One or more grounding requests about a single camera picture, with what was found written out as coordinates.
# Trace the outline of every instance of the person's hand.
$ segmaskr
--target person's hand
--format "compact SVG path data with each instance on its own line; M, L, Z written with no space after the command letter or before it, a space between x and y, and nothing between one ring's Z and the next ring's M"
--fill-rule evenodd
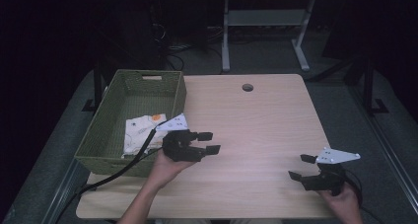
M320 190L317 193L325 200L329 208L344 224L362 224L359 203L354 189L347 183L341 188L341 193L332 196L330 190Z
M160 150L146 185L160 189L172 181L182 170L193 164L195 162L174 162Z

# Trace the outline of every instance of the person's left hand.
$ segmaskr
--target person's left hand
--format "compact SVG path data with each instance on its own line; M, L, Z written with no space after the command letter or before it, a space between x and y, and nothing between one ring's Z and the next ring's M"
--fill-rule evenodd
M192 166L195 162L175 162L167 157L163 150L158 151L153 169L147 179L146 185L157 189L164 187L172 181L182 170Z

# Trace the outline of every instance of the person's right hand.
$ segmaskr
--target person's right hand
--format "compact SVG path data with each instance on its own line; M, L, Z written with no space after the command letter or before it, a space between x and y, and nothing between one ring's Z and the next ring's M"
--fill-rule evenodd
M332 196L330 190L319 190L317 193L325 200L342 223L363 223L356 192L347 183L341 188L341 193L336 196Z

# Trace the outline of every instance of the light wood table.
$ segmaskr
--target light wood table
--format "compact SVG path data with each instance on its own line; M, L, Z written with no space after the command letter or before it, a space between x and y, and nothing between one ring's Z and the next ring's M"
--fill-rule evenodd
M288 171L318 174L301 154L329 146L299 75L186 76L184 114L191 131L214 133L204 147L218 155L186 169L160 190L149 218L321 218L332 216L321 198L289 178ZM251 84L245 92L243 84ZM88 183L104 179L91 174ZM142 178L122 177L86 192L77 215L117 219Z

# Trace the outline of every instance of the dark background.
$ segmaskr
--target dark background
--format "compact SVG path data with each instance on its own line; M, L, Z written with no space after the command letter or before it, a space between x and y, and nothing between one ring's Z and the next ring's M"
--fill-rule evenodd
M316 3L312 25L331 22L333 27L325 55L345 59L353 53L367 54L417 120L416 0L341 1ZM337 13L326 11L335 6ZM0 0L0 219L89 71L102 61L131 68L162 67L146 9L147 3L141 1ZM190 9L182 11L196 15ZM173 18L166 21L177 27ZM200 27L207 24L201 18L196 22ZM121 50L101 33L139 53Z

